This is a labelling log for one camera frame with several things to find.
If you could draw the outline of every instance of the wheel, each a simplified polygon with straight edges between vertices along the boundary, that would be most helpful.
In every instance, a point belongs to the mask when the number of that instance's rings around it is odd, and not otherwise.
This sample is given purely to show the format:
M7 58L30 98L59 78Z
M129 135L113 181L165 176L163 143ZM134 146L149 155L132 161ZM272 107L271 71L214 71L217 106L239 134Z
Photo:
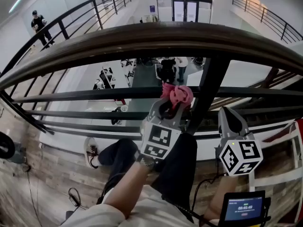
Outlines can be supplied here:
M15 144L6 134L0 132L0 158L9 159L15 154Z

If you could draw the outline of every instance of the knee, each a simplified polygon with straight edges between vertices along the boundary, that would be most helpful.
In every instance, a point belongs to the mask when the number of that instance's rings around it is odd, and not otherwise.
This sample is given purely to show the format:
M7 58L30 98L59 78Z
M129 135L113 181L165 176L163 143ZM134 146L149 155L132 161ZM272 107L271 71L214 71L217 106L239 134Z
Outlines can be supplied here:
M120 139L118 142L119 148L123 150L126 154L134 154L138 150L138 146L128 138Z
M180 134L178 141L180 145L186 145L187 148L197 149L197 141L195 137L188 133Z

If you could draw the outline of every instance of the doorway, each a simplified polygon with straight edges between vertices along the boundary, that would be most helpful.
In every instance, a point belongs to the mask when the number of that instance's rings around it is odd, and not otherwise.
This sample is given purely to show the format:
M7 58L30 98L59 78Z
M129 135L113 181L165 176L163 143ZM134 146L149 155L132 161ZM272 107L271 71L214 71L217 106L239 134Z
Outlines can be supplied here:
M196 22L197 21L197 2L174 1L173 21Z

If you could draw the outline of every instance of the ceiling light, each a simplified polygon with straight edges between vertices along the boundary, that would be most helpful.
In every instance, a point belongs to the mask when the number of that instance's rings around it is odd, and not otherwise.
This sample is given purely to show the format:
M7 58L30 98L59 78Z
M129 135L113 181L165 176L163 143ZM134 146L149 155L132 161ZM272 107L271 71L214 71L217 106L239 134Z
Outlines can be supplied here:
M17 0L16 2L15 2L15 4L11 7L11 9L9 10L9 13L11 13L14 9L15 9L15 7L20 3L20 1L21 0Z

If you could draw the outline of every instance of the digital display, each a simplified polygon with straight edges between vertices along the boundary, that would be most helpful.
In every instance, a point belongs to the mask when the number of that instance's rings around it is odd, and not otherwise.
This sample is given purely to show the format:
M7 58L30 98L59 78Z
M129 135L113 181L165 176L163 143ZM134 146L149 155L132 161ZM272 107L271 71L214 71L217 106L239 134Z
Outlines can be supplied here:
M249 199L229 199L225 221L258 218L262 211L262 197Z

